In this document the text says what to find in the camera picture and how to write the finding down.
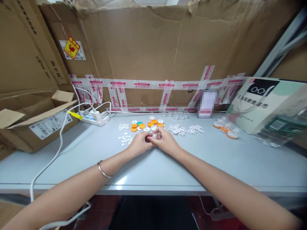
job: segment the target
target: white power strip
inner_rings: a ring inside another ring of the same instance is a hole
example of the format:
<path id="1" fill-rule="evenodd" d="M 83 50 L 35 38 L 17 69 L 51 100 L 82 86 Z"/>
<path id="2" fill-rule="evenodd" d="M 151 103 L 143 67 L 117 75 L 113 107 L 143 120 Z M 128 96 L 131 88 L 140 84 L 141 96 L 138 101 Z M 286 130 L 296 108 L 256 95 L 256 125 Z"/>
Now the white power strip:
<path id="1" fill-rule="evenodd" d="M 91 113 L 89 113 L 88 115 L 84 116 L 83 115 L 83 111 L 81 111 L 81 116 L 83 116 L 83 119 L 80 121 L 83 121 L 85 123 L 89 123 L 92 125 L 97 125 L 97 126 L 103 126 L 104 124 L 108 123 L 110 120 L 109 116 L 105 116 L 104 118 L 102 118 L 101 122 L 96 121 L 93 116 L 91 116 Z"/>

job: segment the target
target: yellow plug tag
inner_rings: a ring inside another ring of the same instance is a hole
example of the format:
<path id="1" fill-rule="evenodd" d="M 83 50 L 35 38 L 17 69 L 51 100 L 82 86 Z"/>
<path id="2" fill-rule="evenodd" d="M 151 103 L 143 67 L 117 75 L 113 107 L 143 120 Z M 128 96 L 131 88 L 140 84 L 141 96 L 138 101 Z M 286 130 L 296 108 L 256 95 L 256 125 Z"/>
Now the yellow plug tag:
<path id="1" fill-rule="evenodd" d="M 77 114 L 77 113 L 73 113 L 73 112 L 71 112 L 71 111 L 67 111 L 70 115 L 72 115 L 72 116 L 74 116 L 74 117 L 76 117 L 76 118 L 79 118 L 80 120 L 82 120 L 83 119 L 83 117 L 81 116 L 81 115 L 79 115 L 79 114 Z"/>

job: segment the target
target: open cardboard box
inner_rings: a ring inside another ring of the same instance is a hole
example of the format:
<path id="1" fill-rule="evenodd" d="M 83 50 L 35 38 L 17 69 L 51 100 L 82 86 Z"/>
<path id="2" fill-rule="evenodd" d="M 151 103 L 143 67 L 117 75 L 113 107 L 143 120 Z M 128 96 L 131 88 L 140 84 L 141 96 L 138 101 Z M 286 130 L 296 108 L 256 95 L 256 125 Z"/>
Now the open cardboard box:
<path id="1" fill-rule="evenodd" d="M 0 141 L 35 153 L 59 136 L 64 116 L 77 101 L 73 93 L 57 90 L 26 93 L 0 100 Z M 68 114 L 63 132 L 78 119 Z"/>

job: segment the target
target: bracelet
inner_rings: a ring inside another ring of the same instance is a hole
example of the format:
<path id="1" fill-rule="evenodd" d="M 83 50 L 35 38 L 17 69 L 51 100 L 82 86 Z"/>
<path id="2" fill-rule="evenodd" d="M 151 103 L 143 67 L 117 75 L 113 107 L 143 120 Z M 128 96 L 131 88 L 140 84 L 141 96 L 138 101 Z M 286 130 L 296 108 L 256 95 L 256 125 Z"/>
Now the bracelet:
<path id="1" fill-rule="evenodd" d="M 101 161 L 99 161 L 98 163 L 97 163 L 97 165 L 98 165 L 98 168 L 99 168 L 99 171 L 106 177 L 106 178 L 112 178 L 112 177 L 110 177 L 110 176 L 108 176 L 107 174 L 105 174 L 103 171 L 102 171 L 102 169 L 101 169 L 101 167 L 100 167 L 100 162 Z"/>

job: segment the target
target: white table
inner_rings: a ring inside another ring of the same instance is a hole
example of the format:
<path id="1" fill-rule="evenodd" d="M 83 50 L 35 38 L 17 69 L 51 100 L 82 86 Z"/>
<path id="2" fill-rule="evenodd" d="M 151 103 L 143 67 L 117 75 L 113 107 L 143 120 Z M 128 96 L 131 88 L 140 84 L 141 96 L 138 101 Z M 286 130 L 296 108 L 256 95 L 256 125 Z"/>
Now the white table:
<path id="1" fill-rule="evenodd" d="M 145 124 L 149 115 L 112 114 L 103 127 L 79 122 L 63 135 L 62 154 L 37 179 L 35 193 L 40 194 L 61 181 L 106 159 L 123 149 L 119 123 L 136 119 Z M 303 197 L 307 194 L 307 158 L 282 147 L 269 148 L 252 135 L 240 132 L 232 140 L 212 126 L 216 119 L 198 119 L 196 115 L 184 121 L 163 118 L 165 127 L 180 124 L 204 127 L 205 133 L 175 136 L 182 148 L 224 170 L 270 197 Z M 33 177 L 53 158 L 59 139 L 35 154 L 17 151 L 0 162 L 0 193 L 28 193 Z M 149 150 L 124 165 L 97 194 L 114 195 L 210 195 L 208 191 L 177 161 L 158 148 Z"/>

